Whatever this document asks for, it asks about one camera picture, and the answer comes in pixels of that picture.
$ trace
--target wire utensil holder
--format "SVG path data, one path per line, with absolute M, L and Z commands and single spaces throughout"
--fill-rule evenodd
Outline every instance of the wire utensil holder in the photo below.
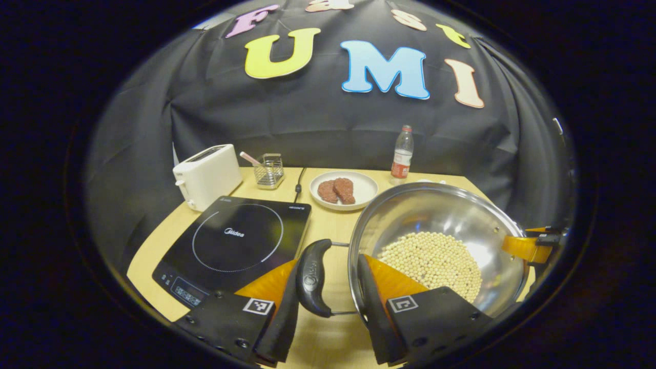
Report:
M 257 188 L 273 190 L 285 178 L 281 154 L 264 154 L 257 158 L 261 166 L 253 167 Z

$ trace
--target meat patty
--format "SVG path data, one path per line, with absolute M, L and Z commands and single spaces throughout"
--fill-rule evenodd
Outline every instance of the meat patty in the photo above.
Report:
M 317 192 L 323 201 L 337 204 L 337 194 L 333 190 L 334 183 L 335 181 L 332 180 L 319 183 Z
M 339 199 L 342 200 L 342 204 L 349 205 L 356 202 L 356 198 L 353 197 L 353 182 L 350 179 L 335 179 L 333 189 L 337 193 Z

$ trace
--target blue letter m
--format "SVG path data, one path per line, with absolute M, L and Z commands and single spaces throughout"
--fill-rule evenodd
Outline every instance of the blue letter m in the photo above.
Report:
M 424 69 L 422 60 L 426 54 L 409 47 L 396 49 L 389 60 L 366 41 L 344 41 L 341 47 L 348 51 L 349 67 L 348 81 L 342 84 L 342 89 L 348 92 L 366 93 L 373 89 L 367 81 L 366 71 L 369 70 L 378 88 L 386 93 L 390 90 L 396 76 L 401 75 L 401 81 L 396 86 L 396 93 L 422 100 L 430 97 L 424 86 Z

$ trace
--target wok handle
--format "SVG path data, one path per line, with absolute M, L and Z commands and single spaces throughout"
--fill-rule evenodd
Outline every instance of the wok handle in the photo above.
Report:
M 325 281 L 323 254 L 333 245 L 329 239 L 312 242 L 298 259 L 296 293 L 300 304 L 311 313 L 329 318 L 331 309 L 323 302 L 321 292 Z

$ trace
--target foam letter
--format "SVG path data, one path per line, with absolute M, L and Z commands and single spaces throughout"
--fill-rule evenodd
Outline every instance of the foam letter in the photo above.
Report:
M 456 32 L 456 30 L 453 28 L 449 26 L 442 26 L 441 24 L 436 24 L 436 26 L 440 27 L 444 31 L 444 34 L 453 42 L 464 47 L 465 49 L 472 48 L 468 43 L 464 42 L 464 36 Z
M 401 81 L 396 86 L 396 93 L 422 100 L 430 97 L 424 86 L 424 69 L 422 60 L 426 54 L 409 47 L 396 49 L 394 55 L 385 60 L 385 57 L 374 45 L 366 41 L 344 41 L 341 47 L 348 50 L 348 81 L 342 84 L 342 89 L 348 92 L 366 93 L 373 89 L 367 81 L 366 70 L 369 70 L 378 88 L 386 93 L 392 87 L 396 76 Z
M 474 82 L 474 69 L 469 65 L 458 60 L 444 59 L 448 65 L 453 69 L 455 74 L 455 81 L 458 83 L 458 92 L 455 94 L 455 99 L 464 105 L 473 108 L 483 108 L 485 103 L 478 97 L 476 90 L 476 83 Z
M 280 38 L 278 35 L 264 36 L 246 44 L 246 74 L 253 78 L 266 79 L 293 73 L 305 66 L 312 58 L 314 35 L 319 28 L 303 28 L 289 32 L 294 37 L 294 53 L 283 62 L 272 62 L 271 46 Z
M 421 22 L 421 19 L 413 16 L 410 13 L 394 9 L 392 10 L 392 14 L 394 14 L 394 19 L 396 19 L 400 24 L 405 24 L 406 26 L 419 31 L 425 31 L 427 29 L 426 26 L 424 26 L 424 24 Z
M 269 5 L 266 8 L 261 8 L 256 11 L 246 13 L 242 16 L 238 16 L 237 24 L 235 24 L 235 27 L 232 29 L 232 31 L 230 31 L 230 33 L 226 35 L 226 39 L 234 35 L 238 35 L 240 33 L 252 30 L 253 28 L 255 28 L 253 21 L 261 22 L 263 19 L 266 18 L 269 12 L 272 12 L 276 9 L 278 9 L 277 5 Z
M 331 9 L 346 10 L 351 9 L 353 5 L 349 4 L 348 0 L 312 0 L 306 12 L 323 12 Z

